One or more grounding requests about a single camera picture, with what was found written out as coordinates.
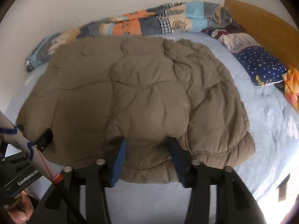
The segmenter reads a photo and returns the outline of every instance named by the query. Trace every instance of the orange cloth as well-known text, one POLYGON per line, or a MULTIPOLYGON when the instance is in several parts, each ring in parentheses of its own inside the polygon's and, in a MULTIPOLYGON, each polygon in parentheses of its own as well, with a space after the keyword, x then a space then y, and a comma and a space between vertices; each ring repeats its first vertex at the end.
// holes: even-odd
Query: orange cloth
POLYGON ((297 69, 290 66, 288 72, 282 75, 285 88, 284 95, 287 101, 299 113, 298 95, 299 95, 299 72, 297 69))

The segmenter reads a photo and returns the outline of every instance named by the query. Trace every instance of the blue tape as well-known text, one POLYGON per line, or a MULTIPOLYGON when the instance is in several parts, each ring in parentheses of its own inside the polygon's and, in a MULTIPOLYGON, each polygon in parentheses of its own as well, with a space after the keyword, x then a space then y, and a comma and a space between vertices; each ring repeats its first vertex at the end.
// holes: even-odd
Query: blue tape
POLYGON ((184 185, 186 183, 186 180, 185 180, 185 177, 184 177, 185 170, 184 170, 183 164, 180 160, 179 155, 175 151, 174 146, 171 143, 171 141, 168 143, 168 146, 169 146, 169 151, 170 151, 170 154, 171 154, 171 160, 174 164, 174 168, 175 168, 176 173, 178 175, 178 180, 180 181, 180 183, 182 183, 184 185))
POLYGON ((13 129, 0 128, 0 133, 2 133, 2 134, 9 134, 9 135, 15 135, 15 134, 18 133, 18 128, 16 126, 13 126, 13 129))
POLYGON ((126 149, 127 149, 127 140, 124 138, 119 148, 117 158, 112 167, 112 177, 110 181, 112 187, 116 184, 116 182, 121 177, 121 170, 123 168, 123 164, 125 162, 125 157, 126 157, 126 149))
POLYGON ((28 147, 28 149, 29 149, 29 151, 30 151, 30 156, 28 156, 28 158, 32 161, 32 159, 33 159, 33 149, 32 149, 32 147, 34 146, 34 144, 31 142, 31 141, 29 141, 28 143, 27 143, 27 147, 28 147))

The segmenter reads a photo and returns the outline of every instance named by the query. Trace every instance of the patchwork blanket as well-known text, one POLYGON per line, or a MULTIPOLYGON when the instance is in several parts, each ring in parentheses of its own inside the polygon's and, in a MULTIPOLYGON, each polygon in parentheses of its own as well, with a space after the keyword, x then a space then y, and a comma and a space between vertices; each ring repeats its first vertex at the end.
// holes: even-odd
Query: patchwork blanket
POLYGON ((48 62, 58 47, 87 36, 157 35, 180 31, 201 32, 202 29, 236 25, 229 12, 210 2, 168 3, 155 8, 105 18, 82 27, 56 33, 45 38, 26 60, 27 71, 48 62))
POLYGON ((22 106, 17 124, 57 164, 84 167, 126 137, 122 179, 166 183, 177 174, 165 142, 208 166, 236 166, 255 151, 249 120, 228 69, 202 44, 96 36, 61 46, 22 106))

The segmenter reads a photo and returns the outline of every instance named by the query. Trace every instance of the metal bolt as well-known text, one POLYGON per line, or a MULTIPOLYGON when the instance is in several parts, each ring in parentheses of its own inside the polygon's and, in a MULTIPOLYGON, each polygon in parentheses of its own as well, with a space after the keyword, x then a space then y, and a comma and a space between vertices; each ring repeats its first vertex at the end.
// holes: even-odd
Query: metal bolt
POLYGON ((105 163, 106 163, 105 159, 98 159, 98 160, 95 161, 96 165, 103 165, 105 163))
POLYGON ((191 163, 192 163, 192 165, 199 166, 201 164, 201 161, 199 161, 197 159, 193 159, 191 163))
POLYGON ((233 169, 231 166, 225 166, 225 167, 224 167, 224 170, 225 170, 226 172, 228 172, 228 173, 231 173, 231 172, 234 171, 234 169, 233 169))
POLYGON ((66 167, 63 168, 63 171, 64 171, 65 173, 69 173, 69 172, 71 172, 72 170, 73 170, 73 168, 72 168, 71 166, 66 166, 66 167))

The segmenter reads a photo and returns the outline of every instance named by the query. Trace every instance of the bed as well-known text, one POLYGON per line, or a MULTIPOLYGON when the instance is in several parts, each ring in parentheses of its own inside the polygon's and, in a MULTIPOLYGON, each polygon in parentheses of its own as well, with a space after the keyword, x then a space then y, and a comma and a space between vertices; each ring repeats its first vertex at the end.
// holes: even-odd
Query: bed
MULTIPOLYGON (((299 114, 274 85, 253 86, 241 64, 216 39, 203 33, 191 32, 163 37, 175 41, 189 39, 207 45, 230 71, 245 105, 250 133, 256 146, 255 154, 235 170, 255 199, 261 200, 285 179, 293 162, 298 158, 299 114)), ((15 122, 20 107, 46 68, 45 63, 32 71, 21 92, 11 100, 5 115, 12 122, 15 122)), ((9 146, 7 155, 16 151, 9 146)), ((29 190, 39 199, 49 186, 50 182, 42 177, 29 190)), ((183 223, 190 197, 190 190, 184 189, 179 183, 135 184, 121 180, 113 189, 107 189, 106 193, 113 223, 183 223)), ((215 207, 216 195, 212 191, 210 223, 215 220, 215 207)), ((80 208, 84 213, 83 202, 80 208)))

